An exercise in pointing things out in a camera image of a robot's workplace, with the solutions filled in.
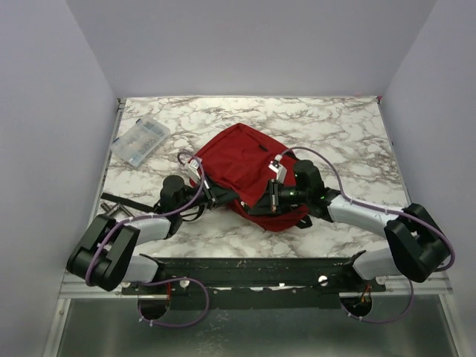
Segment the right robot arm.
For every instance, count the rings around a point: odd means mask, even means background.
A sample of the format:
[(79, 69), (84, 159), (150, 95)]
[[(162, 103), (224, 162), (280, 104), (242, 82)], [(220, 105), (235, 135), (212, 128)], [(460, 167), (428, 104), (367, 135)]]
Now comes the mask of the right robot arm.
[(449, 244), (423, 206), (389, 208), (346, 197), (343, 190), (326, 187), (309, 160), (295, 162), (295, 185), (286, 186), (287, 171), (281, 159), (276, 156), (268, 166), (276, 175), (268, 183), (272, 213), (305, 205), (315, 218), (352, 225), (387, 240), (387, 248), (357, 253), (350, 259), (350, 268), (342, 273), (342, 282), (350, 291), (357, 292), (369, 280), (385, 275), (403, 275), (422, 283), (451, 258)]

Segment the red student backpack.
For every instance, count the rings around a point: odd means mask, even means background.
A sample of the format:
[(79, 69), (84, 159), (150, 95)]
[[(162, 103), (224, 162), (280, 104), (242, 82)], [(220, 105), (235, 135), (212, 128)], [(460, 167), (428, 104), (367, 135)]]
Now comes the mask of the red student backpack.
[[(268, 165), (276, 155), (283, 156), (281, 164), (287, 169), (284, 184), (295, 185), (293, 166), (300, 159), (279, 141), (242, 123), (221, 131), (197, 152), (196, 157), (202, 159), (202, 169), (214, 184), (239, 195), (238, 199), (225, 205), (233, 212), (267, 231), (309, 228), (312, 221), (305, 205), (271, 212), (268, 183), (276, 175)], [(109, 193), (101, 197), (145, 213), (147, 208), (157, 204), (142, 205)]]

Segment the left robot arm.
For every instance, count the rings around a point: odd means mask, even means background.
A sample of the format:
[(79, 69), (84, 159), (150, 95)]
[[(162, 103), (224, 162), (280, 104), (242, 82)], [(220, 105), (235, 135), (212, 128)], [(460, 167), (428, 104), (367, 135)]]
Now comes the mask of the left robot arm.
[(175, 235), (184, 210), (213, 209), (238, 198), (232, 189), (208, 178), (191, 187), (180, 176), (168, 176), (158, 203), (143, 216), (121, 221), (106, 214), (96, 216), (68, 258), (66, 270), (83, 278), (88, 286), (108, 292), (122, 282), (139, 282), (146, 292), (158, 293), (164, 288), (165, 276), (151, 259), (134, 257), (135, 247)]

